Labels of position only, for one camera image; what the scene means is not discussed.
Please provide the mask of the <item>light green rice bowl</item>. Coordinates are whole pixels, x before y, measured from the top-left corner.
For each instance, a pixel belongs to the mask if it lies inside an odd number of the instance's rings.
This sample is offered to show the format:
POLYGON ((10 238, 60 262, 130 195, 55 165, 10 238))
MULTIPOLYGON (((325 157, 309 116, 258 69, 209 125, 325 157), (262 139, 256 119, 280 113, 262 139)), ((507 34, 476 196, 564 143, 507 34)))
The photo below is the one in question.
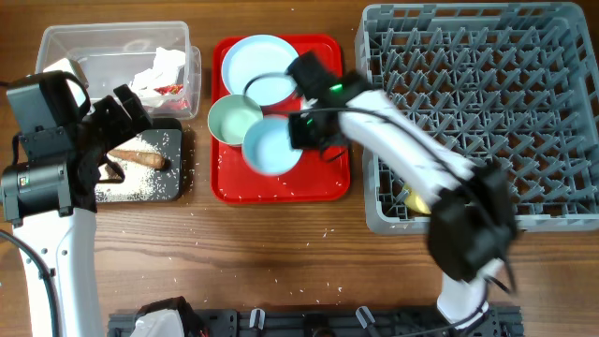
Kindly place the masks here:
POLYGON ((263 119, 263 111, 245 95, 226 95, 210 108, 208 128, 212 136, 229 146, 241 146, 249 128, 263 119))

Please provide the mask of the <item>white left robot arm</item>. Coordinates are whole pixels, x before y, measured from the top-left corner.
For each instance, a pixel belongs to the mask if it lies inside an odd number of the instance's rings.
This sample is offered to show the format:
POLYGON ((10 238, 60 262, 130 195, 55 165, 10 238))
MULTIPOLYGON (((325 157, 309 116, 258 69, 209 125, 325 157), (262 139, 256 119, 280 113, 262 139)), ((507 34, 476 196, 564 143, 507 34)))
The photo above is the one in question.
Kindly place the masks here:
POLYGON ((79 104, 76 80, 13 82, 7 99, 27 159, 2 175, 1 235, 21 251, 35 336, 102 336, 95 279, 95 186, 113 148, 152 126, 126 86, 79 104))

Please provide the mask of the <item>red snack wrapper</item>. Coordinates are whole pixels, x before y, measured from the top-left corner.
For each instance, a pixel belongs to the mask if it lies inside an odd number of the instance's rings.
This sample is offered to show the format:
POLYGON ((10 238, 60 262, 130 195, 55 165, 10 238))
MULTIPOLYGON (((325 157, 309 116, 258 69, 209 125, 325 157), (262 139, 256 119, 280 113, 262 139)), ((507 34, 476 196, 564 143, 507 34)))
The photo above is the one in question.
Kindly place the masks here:
POLYGON ((168 110, 187 110, 190 108, 190 103, 186 98, 173 99, 183 89, 182 84, 172 84, 168 86, 154 88, 153 90, 162 96, 167 96, 168 99, 160 100, 155 104, 157 109, 168 110))

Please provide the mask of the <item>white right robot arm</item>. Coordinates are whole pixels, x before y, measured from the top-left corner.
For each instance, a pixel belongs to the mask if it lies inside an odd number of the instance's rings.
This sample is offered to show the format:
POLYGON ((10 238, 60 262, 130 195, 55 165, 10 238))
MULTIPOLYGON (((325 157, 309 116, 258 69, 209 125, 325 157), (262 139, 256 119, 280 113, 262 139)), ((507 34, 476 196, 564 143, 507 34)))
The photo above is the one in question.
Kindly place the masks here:
POLYGON ((442 270, 437 310, 452 330, 485 315, 488 285, 519 229, 505 174, 447 149, 358 73, 289 70, 313 106, 290 113, 291 144, 316 146, 338 134, 377 154, 429 208, 427 247, 442 270))

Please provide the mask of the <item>white tissue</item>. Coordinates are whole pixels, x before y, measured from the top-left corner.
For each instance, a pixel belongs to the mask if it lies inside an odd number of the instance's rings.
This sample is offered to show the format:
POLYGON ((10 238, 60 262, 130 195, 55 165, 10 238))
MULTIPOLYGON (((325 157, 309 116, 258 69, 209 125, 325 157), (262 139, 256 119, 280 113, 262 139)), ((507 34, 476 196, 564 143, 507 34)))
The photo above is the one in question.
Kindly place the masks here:
POLYGON ((129 87, 142 104, 155 108, 155 104, 168 97, 162 96, 153 89, 179 83, 179 75, 184 69, 186 54, 184 51, 166 50, 158 47, 153 59, 153 66, 136 74, 129 87))

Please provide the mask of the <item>small light blue plate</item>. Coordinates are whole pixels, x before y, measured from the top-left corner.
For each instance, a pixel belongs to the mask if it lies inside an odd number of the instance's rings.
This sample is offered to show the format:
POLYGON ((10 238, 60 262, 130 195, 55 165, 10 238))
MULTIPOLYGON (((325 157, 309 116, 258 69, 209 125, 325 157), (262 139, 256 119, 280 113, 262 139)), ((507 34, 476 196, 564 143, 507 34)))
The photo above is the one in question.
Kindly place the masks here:
POLYGON ((264 117, 248 129, 241 152, 247 166, 264 176, 287 173, 303 154, 291 146, 288 119, 276 115, 264 117))

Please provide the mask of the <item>pile of white rice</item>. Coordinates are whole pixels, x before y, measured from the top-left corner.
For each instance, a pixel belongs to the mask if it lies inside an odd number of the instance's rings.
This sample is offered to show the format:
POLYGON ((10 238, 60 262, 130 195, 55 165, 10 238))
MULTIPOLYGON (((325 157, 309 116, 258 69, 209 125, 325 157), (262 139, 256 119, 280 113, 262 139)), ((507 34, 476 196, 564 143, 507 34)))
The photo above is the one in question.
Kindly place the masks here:
POLYGON ((182 179, 181 131, 145 131, 118 146, 116 150, 161 154, 166 159, 166 164, 158 170, 109 154, 108 159, 124 172, 124 180, 121 183, 99 183, 95 187, 95 199, 98 203, 170 201, 179 197, 182 179))

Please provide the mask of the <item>yellow plastic cup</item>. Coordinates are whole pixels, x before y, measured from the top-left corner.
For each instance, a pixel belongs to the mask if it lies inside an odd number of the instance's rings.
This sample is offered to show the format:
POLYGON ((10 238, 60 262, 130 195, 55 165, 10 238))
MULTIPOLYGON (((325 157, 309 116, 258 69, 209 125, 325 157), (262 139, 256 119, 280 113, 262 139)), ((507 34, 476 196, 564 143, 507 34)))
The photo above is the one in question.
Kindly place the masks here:
POLYGON ((405 184, 402 190, 407 193, 407 196, 403 200, 403 203, 408 209, 414 212, 418 212, 420 214, 431 214, 429 206, 426 204, 423 198, 412 189, 411 186, 405 184))

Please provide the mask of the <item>large light blue plate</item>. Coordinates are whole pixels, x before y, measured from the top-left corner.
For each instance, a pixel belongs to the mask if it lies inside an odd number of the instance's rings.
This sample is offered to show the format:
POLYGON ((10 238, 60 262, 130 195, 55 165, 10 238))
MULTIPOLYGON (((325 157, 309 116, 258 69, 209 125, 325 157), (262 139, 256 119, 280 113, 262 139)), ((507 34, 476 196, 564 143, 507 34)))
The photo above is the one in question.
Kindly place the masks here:
POLYGON ((295 82, 285 73, 298 57, 296 49, 279 37, 245 37, 226 52, 221 78, 230 94, 242 95, 245 86, 258 77, 247 89, 247 96, 260 106, 276 105, 295 91, 295 82))

